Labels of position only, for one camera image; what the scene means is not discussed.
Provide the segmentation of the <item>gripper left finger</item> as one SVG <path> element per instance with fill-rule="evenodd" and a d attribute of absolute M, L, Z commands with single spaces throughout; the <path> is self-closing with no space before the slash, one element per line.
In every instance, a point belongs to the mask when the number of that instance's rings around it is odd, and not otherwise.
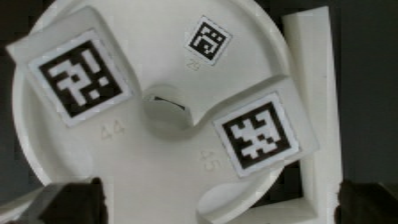
<path fill-rule="evenodd" d="M 30 205 L 0 224 L 106 224 L 102 182 L 49 184 Z"/>

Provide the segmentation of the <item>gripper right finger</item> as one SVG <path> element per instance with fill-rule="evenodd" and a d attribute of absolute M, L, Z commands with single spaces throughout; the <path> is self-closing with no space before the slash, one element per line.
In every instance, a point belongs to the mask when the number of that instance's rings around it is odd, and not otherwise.
<path fill-rule="evenodd" d="M 398 183 L 340 182 L 335 224 L 398 224 Z"/>

